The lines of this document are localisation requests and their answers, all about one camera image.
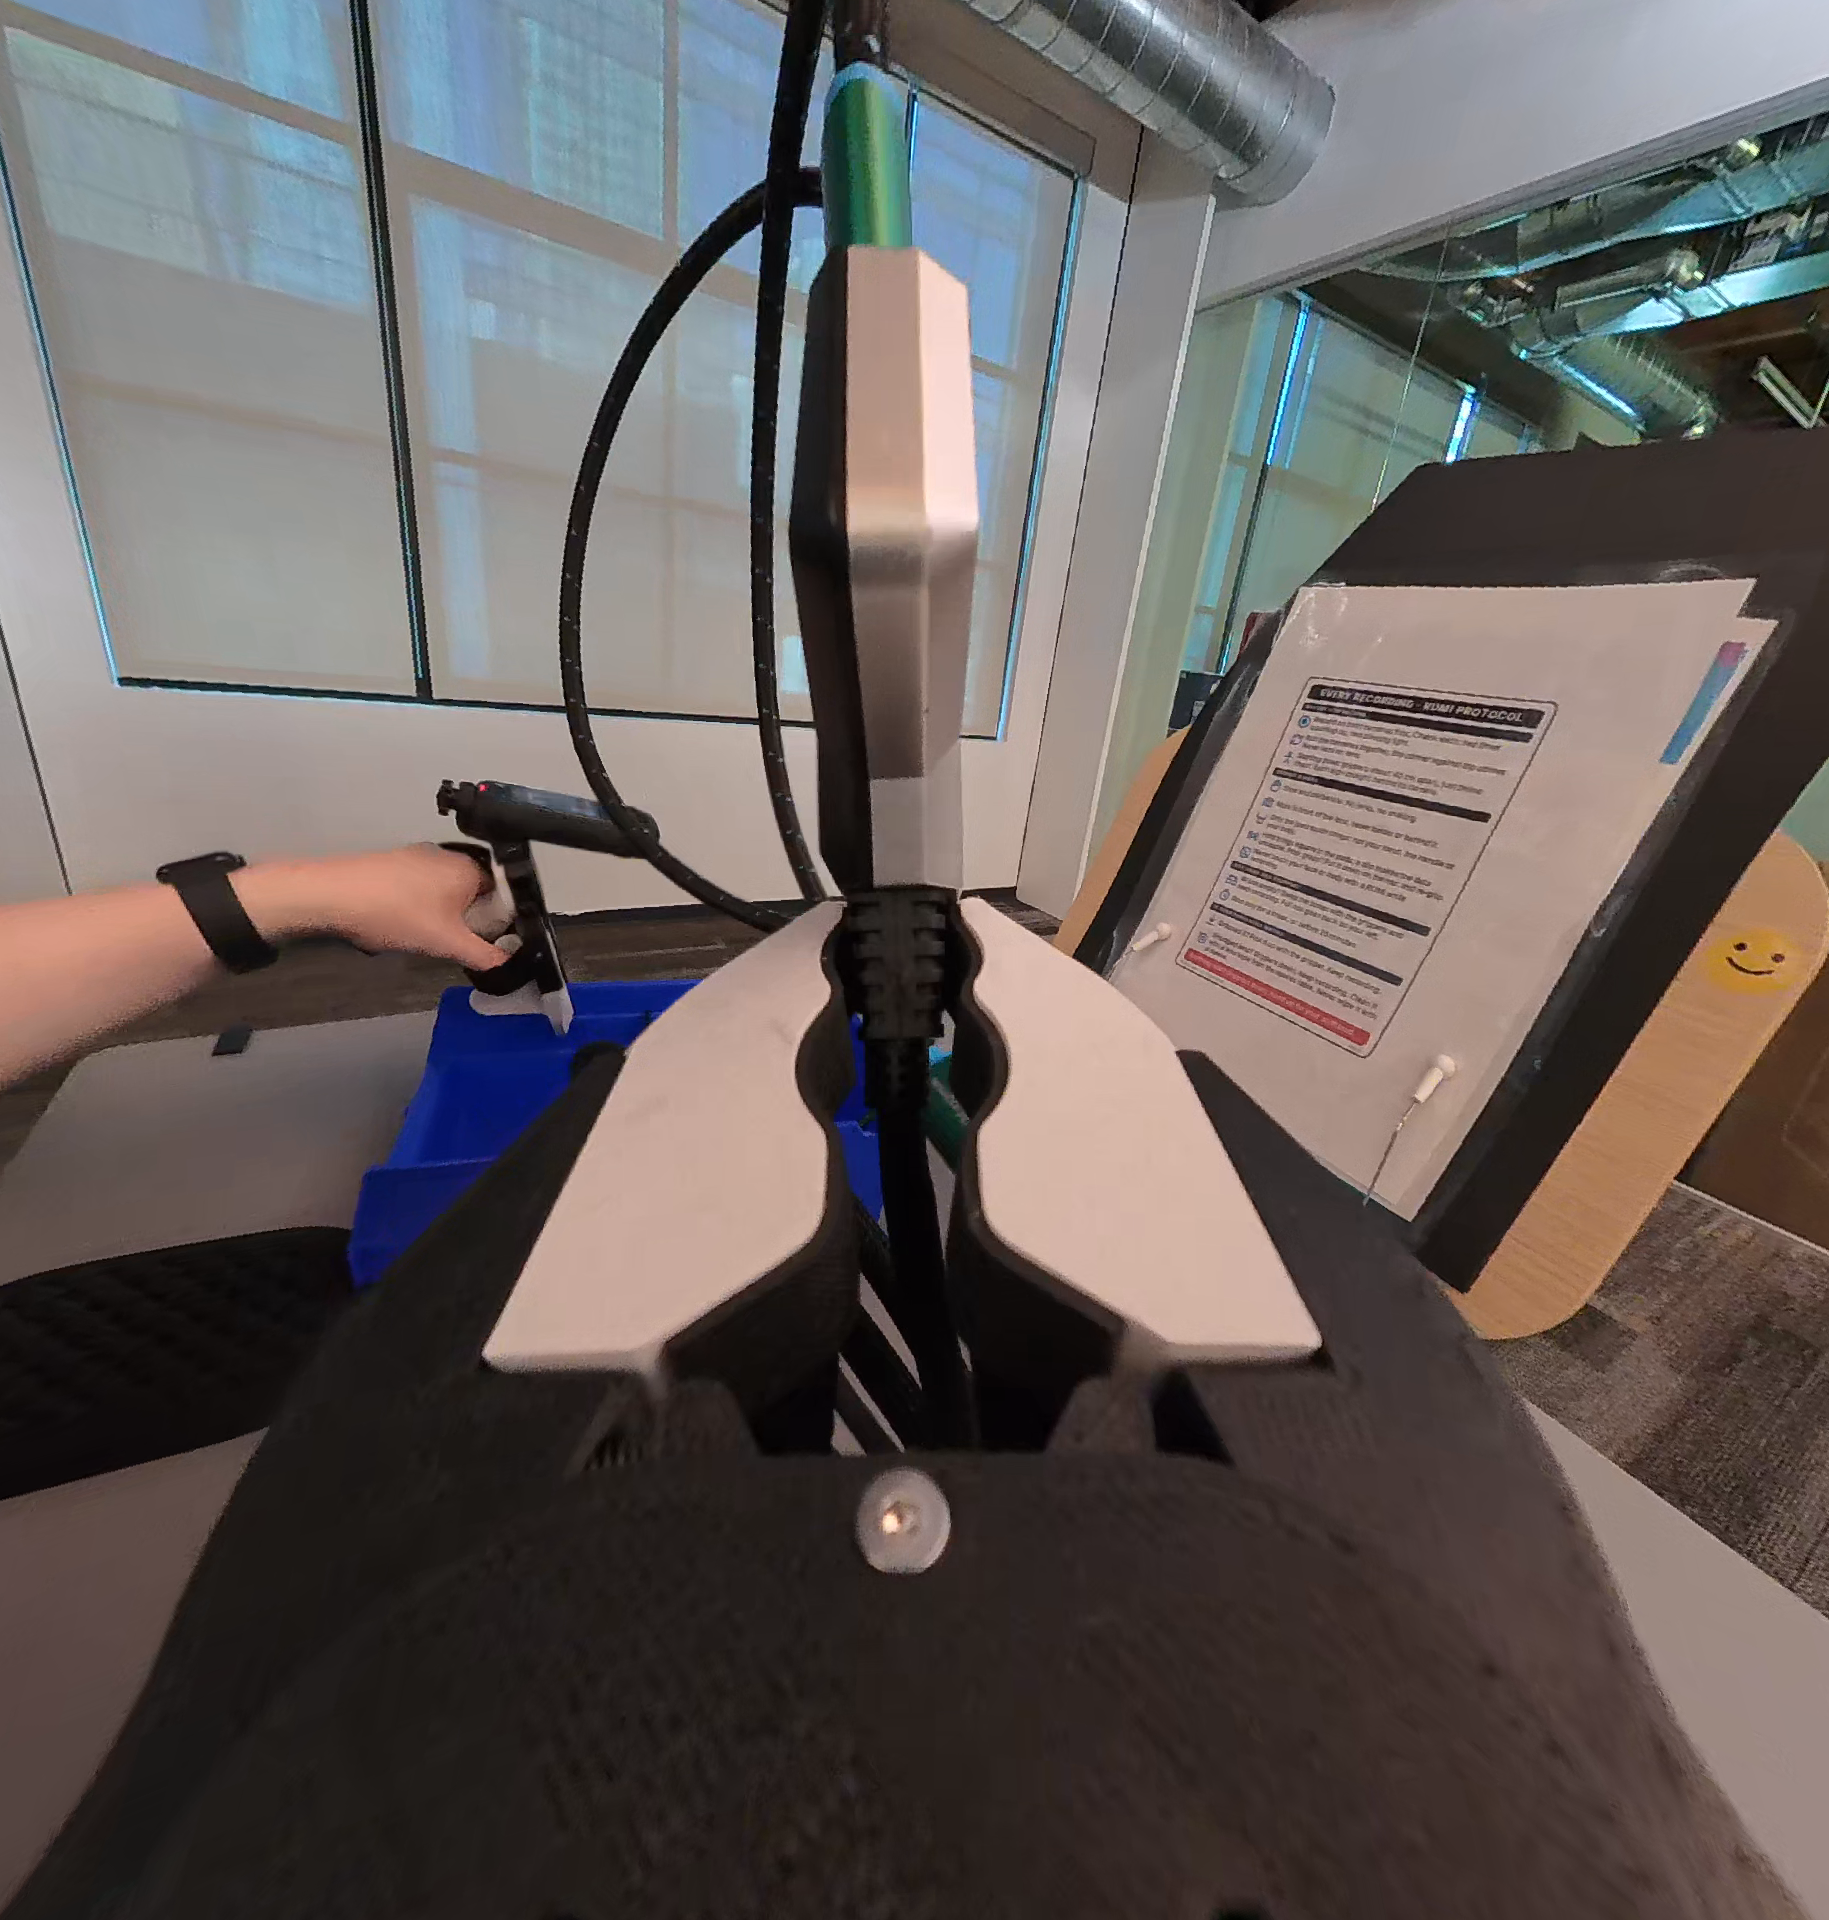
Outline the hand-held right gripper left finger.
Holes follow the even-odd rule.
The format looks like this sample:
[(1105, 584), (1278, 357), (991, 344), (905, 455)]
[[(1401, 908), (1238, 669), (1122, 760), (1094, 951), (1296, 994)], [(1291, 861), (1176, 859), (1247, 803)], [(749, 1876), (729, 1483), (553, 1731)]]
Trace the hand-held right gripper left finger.
[(824, 901), (679, 997), (627, 1051), (514, 1282), (500, 1373), (666, 1379), (681, 1344), (795, 1275), (850, 1200), (852, 1037)]

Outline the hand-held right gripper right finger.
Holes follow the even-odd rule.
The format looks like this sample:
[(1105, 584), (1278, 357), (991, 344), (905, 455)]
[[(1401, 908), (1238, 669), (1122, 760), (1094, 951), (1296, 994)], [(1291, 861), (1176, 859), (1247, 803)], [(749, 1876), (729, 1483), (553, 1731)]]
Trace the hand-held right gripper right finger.
[(980, 1373), (1297, 1363), (1310, 1309), (1161, 1029), (986, 899), (950, 1090), (950, 1260)]

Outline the silver HDMI switch box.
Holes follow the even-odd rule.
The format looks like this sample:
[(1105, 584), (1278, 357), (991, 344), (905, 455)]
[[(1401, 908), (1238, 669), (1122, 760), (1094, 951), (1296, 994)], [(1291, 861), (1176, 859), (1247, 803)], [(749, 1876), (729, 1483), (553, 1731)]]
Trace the silver HDMI switch box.
[(837, 895), (963, 880), (979, 502), (967, 291), (844, 246), (810, 289), (785, 516)]

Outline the person's left forearm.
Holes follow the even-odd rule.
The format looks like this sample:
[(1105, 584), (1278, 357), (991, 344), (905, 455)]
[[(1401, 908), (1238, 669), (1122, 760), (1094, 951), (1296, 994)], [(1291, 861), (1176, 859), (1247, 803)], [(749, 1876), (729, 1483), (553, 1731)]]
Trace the person's left forearm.
[[(349, 859), (246, 863), (234, 890), (280, 950), (338, 934), (337, 883)], [(221, 972), (182, 899), (158, 880), (0, 904), (0, 1088)]]

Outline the blue plastic bin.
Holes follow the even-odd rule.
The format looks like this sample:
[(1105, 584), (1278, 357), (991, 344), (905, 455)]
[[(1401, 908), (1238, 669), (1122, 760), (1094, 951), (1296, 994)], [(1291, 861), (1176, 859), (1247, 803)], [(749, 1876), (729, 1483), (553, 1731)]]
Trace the blue plastic bin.
[[(408, 1102), (395, 1146), (360, 1190), (346, 1251), (354, 1283), (378, 1282), (401, 1253), (474, 1190), (479, 1175), (566, 1093), (571, 1065), (583, 1051), (589, 1051), (590, 1065), (620, 1069), (647, 1029), (700, 982), (575, 984), (569, 988), (574, 1021), (566, 1037), (555, 1037), (544, 1020), (479, 1018), (469, 1011), (466, 989), (447, 989), (439, 1003), (422, 1086)], [(567, 1127), (566, 1172), (537, 1175), (537, 1229), (520, 1227), (514, 1220), (519, 1194), (489, 1187), (476, 1192), (489, 1209), (489, 1236), (496, 1241), (500, 1229), (514, 1236), (514, 1282), (613, 1085), (614, 1079), (601, 1077), (583, 1085), (590, 1110)], [(850, 1151), (841, 1118), (854, 1104), (856, 1096), (850, 1094), (837, 1117), (845, 1170)], [(885, 1270), (885, 1241), (873, 1214), (844, 1202), (837, 1217), (839, 1224), (810, 1249), (799, 1273), (756, 1292), (749, 1309), (780, 1307), (784, 1334), (823, 1328), (832, 1340), (844, 1340), (854, 1314), (852, 1276), (863, 1275), (876, 1283)], [(741, 1311), (746, 1307), (726, 1314), (723, 1326)]]

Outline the black wristwatch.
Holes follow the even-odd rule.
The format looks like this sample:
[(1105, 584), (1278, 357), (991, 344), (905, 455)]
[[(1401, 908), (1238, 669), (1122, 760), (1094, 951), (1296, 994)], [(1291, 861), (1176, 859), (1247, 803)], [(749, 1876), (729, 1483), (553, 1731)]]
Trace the black wristwatch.
[(231, 974), (262, 972), (280, 958), (234, 890), (234, 877), (243, 868), (241, 854), (211, 851), (164, 861), (156, 869), (158, 884), (182, 899), (211, 960)]

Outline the large window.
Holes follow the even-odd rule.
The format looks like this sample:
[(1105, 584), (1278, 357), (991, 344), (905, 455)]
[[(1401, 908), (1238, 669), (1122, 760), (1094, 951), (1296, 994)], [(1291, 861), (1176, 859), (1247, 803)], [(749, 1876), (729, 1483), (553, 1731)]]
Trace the large window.
[[(0, 5), (7, 162), (92, 593), (128, 681), (556, 707), (574, 470), (619, 349), (756, 184), (776, 5)], [(1074, 232), (1039, 148), (903, 98), (973, 301), (965, 730), (1007, 717)], [(756, 716), (757, 236), (627, 402), (589, 705)]]

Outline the printed instruction sheet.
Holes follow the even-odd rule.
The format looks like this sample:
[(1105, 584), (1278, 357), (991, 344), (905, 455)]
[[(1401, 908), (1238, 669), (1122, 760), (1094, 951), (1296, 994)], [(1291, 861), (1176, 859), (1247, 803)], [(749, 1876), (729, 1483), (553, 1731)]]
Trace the printed instruction sheet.
[(1492, 1065), (1760, 658), (1752, 589), (1299, 589), (1177, 974), (1354, 1060)]

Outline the rounded wooden board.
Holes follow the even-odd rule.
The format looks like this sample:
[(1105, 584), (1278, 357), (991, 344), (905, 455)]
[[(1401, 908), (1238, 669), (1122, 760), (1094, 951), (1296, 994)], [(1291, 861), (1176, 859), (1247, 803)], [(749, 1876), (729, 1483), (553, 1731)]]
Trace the rounded wooden board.
[[(1174, 942), (1188, 950), (1194, 924), (1215, 919), (1222, 890), (1259, 891), (1261, 851), (1293, 840), (1304, 852), (1352, 852), (1355, 877), (1365, 877), (1367, 865), (1383, 865), (1407, 884), (1404, 914), (1433, 928), (1428, 934), (1382, 929), (1386, 951), (1372, 966), (1398, 972), (1401, 984), (1367, 980), (1322, 955), (1302, 964), (1263, 955), (1257, 976), (1267, 989), (1285, 989), (1291, 1005), (1283, 1007), (1220, 980), (1215, 968), (1191, 966), (1181, 953), (1149, 968), (1157, 976), (1184, 972), (1201, 989), (1230, 992), (1250, 1011), (1283, 1020), (1291, 1051), (1310, 1055), (1319, 1069), (1342, 1069), (1341, 1090), (1365, 1094), (1372, 1117), (1392, 1117), (1395, 1069), (1422, 1065), (1418, 1043), (1395, 1037), (1396, 1020), (1410, 1011), (1425, 1013), (1436, 1037), (1475, 1040), (1475, 1090), (1501, 1096), (1503, 1085), (1489, 1076), (1496, 1065), (1500, 1015), (1451, 1010), (1447, 992), (1459, 988), (1472, 1001), (1496, 997), (1475, 988), (1475, 937), (1500, 926), (1501, 883), (1521, 887), (1527, 880), (1527, 856), (1515, 846), (1503, 817), (1505, 803), (1521, 794), (1529, 749), (1505, 749), (1503, 756), (1515, 760), (1511, 776), (1481, 780), (1481, 800), (1496, 801), (1486, 823), (1434, 821), (1427, 826), (1418, 803), (1362, 796), (1299, 803), (1276, 794), (1270, 810), (1276, 829), (1250, 840), (1249, 829), (1238, 826), (1235, 849), (1250, 856), (1222, 856), (1225, 865), (1238, 868), (1234, 879), (1211, 872), (1179, 883)], [(1801, 940), (1807, 951), (1804, 988), (1749, 997), (1723, 992), (1708, 980), (1705, 955), (1713, 938), (1749, 926)], [(1489, 1340), (1546, 1332), (1597, 1292), (1827, 951), (1829, 883), (1818, 861), (1778, 832), (1694, 938), (1622, 1062), (1477, 1267), (1472, 1289), (1459, 1296), (1459, 1314), (1475, 1332)], [(1302, 1018), (1299, 1003), (1308, 1003), (1317, 1018)], [(1327, 1029), (1322, 1018), (1365, 1031), (1365, 1041)]]

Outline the black mesh chair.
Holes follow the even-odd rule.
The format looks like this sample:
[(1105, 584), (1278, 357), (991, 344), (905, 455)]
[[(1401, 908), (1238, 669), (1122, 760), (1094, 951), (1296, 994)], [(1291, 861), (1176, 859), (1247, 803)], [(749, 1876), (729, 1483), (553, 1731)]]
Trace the black mesh chair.
[(0, 1283), (0, 1499), (268, 1427), (355, 1300), (346, 1247), (263, 1229)]

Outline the yellow smiley sticker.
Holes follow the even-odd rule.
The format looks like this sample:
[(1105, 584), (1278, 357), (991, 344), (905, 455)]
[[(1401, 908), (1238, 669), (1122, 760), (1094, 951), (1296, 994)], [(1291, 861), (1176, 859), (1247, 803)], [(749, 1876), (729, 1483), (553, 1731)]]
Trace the yellow smiley sticker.
[(1783, 994), (1807, 982), (1807, 951), (1781, 929), (1722, 929), (1705, 955), (1705, 972), (1731, 994)]

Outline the instruction sheet on black board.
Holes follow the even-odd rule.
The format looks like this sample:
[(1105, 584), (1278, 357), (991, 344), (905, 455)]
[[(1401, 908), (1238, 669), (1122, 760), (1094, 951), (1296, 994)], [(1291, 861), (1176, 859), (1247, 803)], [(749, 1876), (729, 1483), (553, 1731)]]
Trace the instruction sheet on black board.
[(1392, 1117), (1341, 1090), (1342, 1069), (1296, 1057), (1285, 1021), (1125, 953), (1179, 916), (1179, 883), (1215, 872), (1231, 825), (1231, 744), (1257, 713), (1283, 612), (1172, 744), (1078, 953), (1179, 1055), (1209, 1060), (1297, 1149), (1370, 1202), (1433, 1273), (1472, 1288), (1622, 1062), (1694, 938), (1829, 759), (1829, 435), (1720, 435), (1705, 448), (1579, 449), (1427, 466), (1324, 562), (1310, 584), (1625, 584), (1752, 578), (1767, 645), (1700, 739), (1674, 794), (1587, 922), (1571, 958), (1475, 1090), (1459, 1067), (1427, 1104), (1395, 1069)]

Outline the silver spiral round duct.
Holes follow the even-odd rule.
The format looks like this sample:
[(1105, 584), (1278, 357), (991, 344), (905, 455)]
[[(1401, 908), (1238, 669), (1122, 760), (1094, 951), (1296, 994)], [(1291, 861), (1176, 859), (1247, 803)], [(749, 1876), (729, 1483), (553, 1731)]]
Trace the silver spiral round duct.
[(1235, 1), (969, 10), (1209, 174), (1231, 204), (1278, 204), (1327, 142), (1329, 82)]

